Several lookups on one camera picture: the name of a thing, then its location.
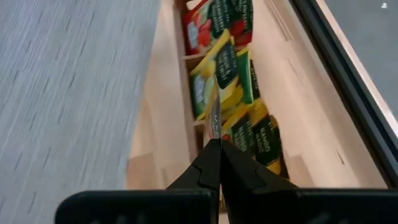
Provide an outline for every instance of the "wooden compartment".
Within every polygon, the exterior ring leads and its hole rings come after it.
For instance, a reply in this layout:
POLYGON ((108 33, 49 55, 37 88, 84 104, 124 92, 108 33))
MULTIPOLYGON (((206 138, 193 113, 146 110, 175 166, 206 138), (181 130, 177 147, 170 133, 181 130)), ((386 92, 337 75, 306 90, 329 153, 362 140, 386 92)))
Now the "wooden compartment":
MULTIPOLYGON (((178 0, 163 0, 132 139, 127 188, 163 189, 203 147, 178 0)), ((288 0, 255 0, 250 44, 259 88, 278 119, 284 157, 301 187, 385 188, 376 165, 288 0)))

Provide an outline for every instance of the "wooden drawer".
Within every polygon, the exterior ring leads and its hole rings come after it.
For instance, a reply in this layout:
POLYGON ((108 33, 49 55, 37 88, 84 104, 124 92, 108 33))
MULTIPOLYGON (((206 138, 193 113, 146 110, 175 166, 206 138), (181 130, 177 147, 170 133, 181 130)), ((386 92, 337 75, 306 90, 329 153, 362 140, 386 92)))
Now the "wooden drawer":
MULTIPOLYGON (((291 181, 301 187, 377 187, 384 182, 288 0, 256 0, 250 44, 259 88, 278 119, 291 181)), ((203 147, 194 121, 180 12, 163 0, 141 109, 132 139, 127 188, 164 189, 203 147)))

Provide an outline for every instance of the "red tea packet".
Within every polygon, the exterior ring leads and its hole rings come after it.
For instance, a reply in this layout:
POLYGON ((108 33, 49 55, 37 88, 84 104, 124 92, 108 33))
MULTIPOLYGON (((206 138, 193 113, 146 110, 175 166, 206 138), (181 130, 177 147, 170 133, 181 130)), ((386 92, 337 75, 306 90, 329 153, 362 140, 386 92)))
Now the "red tea packet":
POLYGON ((251 0, 202 0, 182 17, 187 54, 209 51, 225 29, 239 45, 251 41, 251 0))

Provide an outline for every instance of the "gray fabric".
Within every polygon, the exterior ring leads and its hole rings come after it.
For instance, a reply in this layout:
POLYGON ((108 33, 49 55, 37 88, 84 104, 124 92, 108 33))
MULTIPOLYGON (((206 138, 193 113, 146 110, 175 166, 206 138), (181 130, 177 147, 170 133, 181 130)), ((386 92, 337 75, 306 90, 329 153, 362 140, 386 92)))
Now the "gray fabric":
POLYGON ((398 1, 326 0, 341 29, 398 118, 398 1))
POLYGON ((159 0, 0 0, 0 223, 122 189, 159 0))

